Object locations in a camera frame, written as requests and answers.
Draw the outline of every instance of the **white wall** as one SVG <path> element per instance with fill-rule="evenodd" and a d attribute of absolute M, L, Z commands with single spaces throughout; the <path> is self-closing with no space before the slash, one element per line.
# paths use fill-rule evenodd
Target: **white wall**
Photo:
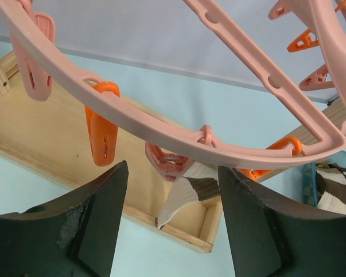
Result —
<path fill-rule="evenodd" d="M 10 49 L 9 44 L 0 43 L 0 56 Z M 215 134 L 228 143 L 265 148 L 299 126 L 297 120 L 269 93 L 68 57 L 78 66 L 117 83 L 121 93 L 192 130 L 210 124 Z M 325 108 L 324 104 L 316 105 Z M 290 182 L 295 174 L 295 171 L 286 171 L 264 184 L 300 199 L 299 184 Z M 65 192 L 63 188 L 0 158 L 0 214 L 24 211 Z M 112 277 L 127 276 L 234 276 L 223 218 L 210 254 L 198 254 L 122 219 Z"/>

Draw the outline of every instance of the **wooden frame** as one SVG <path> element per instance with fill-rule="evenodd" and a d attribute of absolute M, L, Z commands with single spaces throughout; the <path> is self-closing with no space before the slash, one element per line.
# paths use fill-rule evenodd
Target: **wooden frame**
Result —
<path fill-rule="evenodd" d="M 13 53 L 0 60 L 0 81 L 5 78 L 10 81 L 8 88 L 11 91 L 0 97 L 0 156 L 70 189 L 106 171 L 93 164 L 82 103 L 56 82 L 48 101 L 30 99 Z M 177 125 L 127 97 L 123 98 L 147 113 Z M 337 125 L 346 119 L 346 110 L 339 100 L 324 112 Z M 302 126 L 289 135 L 298 137 L 305 144 L 315 140 Z M 159 231 L 157 215 L 171 184 L 164 182 L 147 161 L 144 141 L 120 130 L 117 146 L 115 160 L 127 160 L 130 172 L 123 215 L 199 252 L 211 252 L 222 214 L 220 198 L 185 207 Z M 275 170 L 261 181 L 282 171 Z"/>

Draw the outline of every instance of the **orange hook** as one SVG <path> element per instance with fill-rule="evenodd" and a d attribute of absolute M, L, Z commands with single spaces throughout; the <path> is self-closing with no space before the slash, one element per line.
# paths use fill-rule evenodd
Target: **orange hook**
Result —
<path fill-rule="evenodd" d="M 336 8 L 335 8 L 335 12 L 338 12 L 340 9 L 342 9 L 343 7 L 346 6 L 346 0 L 344 2 L 342 2 L 341 4 L 339 4 Z M 319 41 L 317 38 L 315 38 L 315 40 L 313 40 L 311 38 L 311 30 L 307 29 L 306 31 L 304 31 L 301 35 L 299 35 L 293 42 L 291 42 L 289 44 L 289 46 L 287 47 L 288 52 L 297 52 L 297 51 L 301 51 L 301 50 L 305 50 L 305 49 L 309 49 L 309 48 L 313 48 L 316 46 L 319 46 Z"/>
<path fill-rule="evenodd" d="M 287 146 L 287 144 L 292 143 L 294 145 L 294 148 L 292 150 L 292 156 L 298 156 L 302 154 L 302 143 L 300 140 L 298 140 L 296 137 L 285 137 L 281 140 L 277 141 L 276 143 L 273 143 L 271 146 L 267 147 L 267 149 L 282 149 Z M 271 172 L 271 169 L 239 169 L 244 175 L 249 177 L 252 180 L 256 180 L 263 175 Z"/>
<path fill-rule="evenodd" d="M 112 82 L 101 82 L 92 87 L 98 92 L 111 91 L 120 97 L 119 87 Z M 118 126 L 96 114 L 85 106 L 88 136 L 93 162 L 97 166 L 108 166 L 115 157 Z"/>

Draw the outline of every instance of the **pink hanger frame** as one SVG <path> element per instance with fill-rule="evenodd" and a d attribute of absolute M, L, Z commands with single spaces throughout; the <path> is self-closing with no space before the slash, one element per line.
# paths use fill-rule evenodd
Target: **pink hanger frame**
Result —
<path fill-rule="evenodd" d="M 346 35 L 332 2 L 283 1 L 317 34 L 334 84 L 346 106 Z M 211 145 L 203 144 L 203 131 L 190 132 L 171 126 L 112 93 L 96 92 L 85 81 L 104 80 L 66 58 L 44 36 L 18 0 L 0 0 L 0 15 L 27 53 L 76 99 L 127 132 L 174 153 L 221 166 L 276 169 L 312 162 L 346 148 L 346 121 L 341 130 L 336 128 L 215 1 L 184 2 L 318 139 L 313 145 L 303 145 L 303 157 L 292 157 L 292 145 L 277 150 L 253 149 L 228 145 L 214 135 Z"/>

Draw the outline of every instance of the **curved pink rim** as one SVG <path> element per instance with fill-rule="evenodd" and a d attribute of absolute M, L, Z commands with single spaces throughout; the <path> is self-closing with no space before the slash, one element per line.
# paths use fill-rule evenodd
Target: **curved pink rim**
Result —
<path fill-rule="evenodd" d="M 318 5 L 325 0 L 313 0 Z M 185 1 L 201 21 L 257 75 L 319 142 L 305 145 L 308 156 L 292 158 L 292 146 L 282 150 L 227 145 L 214 136 L 215 148 L 198 143 L 203 132 L 188 132 L 139 110 L 113 94 L 95 92 L 84 81 L 103 81 L 76 67 L 36 27 L 17 0 L 0 0 L 0 15 L 22 46 L 76 99 L 135 136 L 200 162 L 229 167 L 276 169 L 312 162 L 346 148 L 346 133 L 339 131 L 283 72 L 211 0 Z M 220 20 L 212 24 L 210 20 Z"/>

